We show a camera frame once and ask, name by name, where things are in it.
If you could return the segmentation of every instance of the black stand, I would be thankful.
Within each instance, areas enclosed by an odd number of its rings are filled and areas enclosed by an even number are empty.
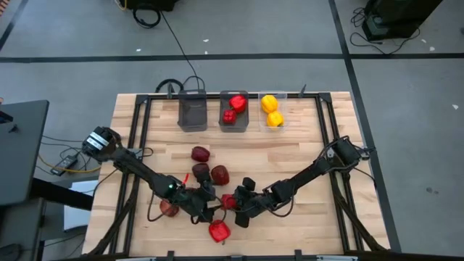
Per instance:
[[[84,193],[72,191],[68,188],[34,178],[30,188],[31,198],[43,198],[47,201],[65,204],[82,210],[92,210],[94,198]]]

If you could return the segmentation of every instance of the wooden tabletop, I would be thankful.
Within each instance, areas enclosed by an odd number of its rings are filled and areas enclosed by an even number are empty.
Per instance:
[[[350,93],[333,92],[331,95],[340,135],[349,135],[353,143],[362,145]],[[125,145],[131,129],[135,98],[136,94],[120,94],[112,118],[111,128],[123,137]],[[183,180],[196,164],[190,158],[191,148],[203,146],[212,154],[208,162],[210,168],[225,165],[231,175],[228,185],[216,187],[218,196],[233,193],[243,177],[253,178],[257,183],[257,191],[260,191],[277,180],[297,174],[311,164],[323,148],[314,99],[288,99],[287,107],[289,112],[286,120],[289,126],[284,133],[260,132],[256,99],[251,99],[249,103],[249,126],[246,132],[223,133],[218,125],[219,101],[208,100],[208,129],[204,132],[184,133],[177,125],[178,102],[155,100],[152,102],[146,137],[146,146],[152,148],[154,154],[146,157],[144,163],[158,173],[174,175]],[[332,139],[327,109],[324,107],[324,110]],[[143,111],[142,107],[135,142],[137,145]],[[358,167],[370,173],[367,162],[362,162]],[[111,163],[104,163],[99,179],[105,178],[113,170]],[[83,253],[93,249],[111,225],[120,180],[121,173],[115,173],[98,188]],[[194,178],[190,178],[188,185],[197,186]],[[389,247],[373,181],[353,170],[351,187],[359,219],[381,245]],[[142,181],[133,226],[131,257],[166,256],[168,250],[175,251],[176,256],[292,255],[295,249],[301,249],[303,254],[343,253],[328,175],[315,179],[298,191],[294,210],[288,217],[279,218],[264,212],[251,219],[248,228],[240,228],[234,223],[235,214],[229,212],[225,221],[231,229],[231,236],[224,245],[216,244],[211,239],[208,234],[209,224],[192,225],[189,216],[183,211],[175,217],[163,217],[150,223],[146,214],[151,195],[148,185]],[[159,199],[155,199],[152,217],[160,213],[159,202]],[[279,212],[286,212],[288,207],[285,206]],[[220,219],[222,214],[217,211],[216,217]],[[351,224],[348,218],[345,220],[350,246],[355,249]],[[125,223],[121,228],[118,251],[123,248]]]

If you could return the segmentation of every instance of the yellow pepper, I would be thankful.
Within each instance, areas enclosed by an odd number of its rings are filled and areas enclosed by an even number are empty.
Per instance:
[[[280,112],[271,112],[268,114],[268,126],[277,127],[283,125],[283,115]]]
[[[266,113],[275,112],[278,108],[278,101],[274,95],[268,94],[261,98],[261,107]]]

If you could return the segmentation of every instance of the concrete floor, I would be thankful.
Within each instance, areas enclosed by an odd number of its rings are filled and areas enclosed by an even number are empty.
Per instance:
[[[21,1],[12,0],[0,17],[0,35]],[[166,17],[187,54],[339,54],[342,58],[329,2],[181,0]],[[351,54],[376,54],[370,47],[349,43],[349,35],[356,31],[349,23],[352,10],[366,2],[335,0]],[[420,27],[421,35],[399,53],[463,57],[463,10],[462,1],[444,0]],[[182,80],[192,74],[182,60],[1,62],[2,57],[181,54],[164,22],[151,30],[140,28],[132,14],[121,12],[112,0],[28,0],[17,17],[0,50],[0,96],[6,103],[48,99],[45,134],[53,137],[83,139],[95,126],[109,125],[118,93],[153,92],[161,80]],[[381,48],[394,47],[395,42],[385,41]],[[464,176],[459,158],[463,154],[463,59],[353,59],[355,75],[349,76],[343,59],[252,58],[192,64],[208,91],[298,91],[305,83],[307,91],[351,91],[350,79],[355,77],[402,251],[464,256],[460,243]],[[41,153],[57,162],[61,150],[42,146]],[[89,177],[57,178],[40,170],[36,176],[48,181]],[[65,257],[82,238],[46,248],[45,259]]]

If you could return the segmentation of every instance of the clear plastic bin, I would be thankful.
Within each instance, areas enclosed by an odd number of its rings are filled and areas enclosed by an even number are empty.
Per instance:
[[[271,94],[277,99],[278,111],[283,115],[283,126],[270,127],[268,126],[267,119],[268,114],[261,108],[261,98]],[[260,122],[260,131],[266,133],[283,133],[286,127],[289,125],[287,119],[287,93],[285,91],[260,91],[258,93],[258,120]]]

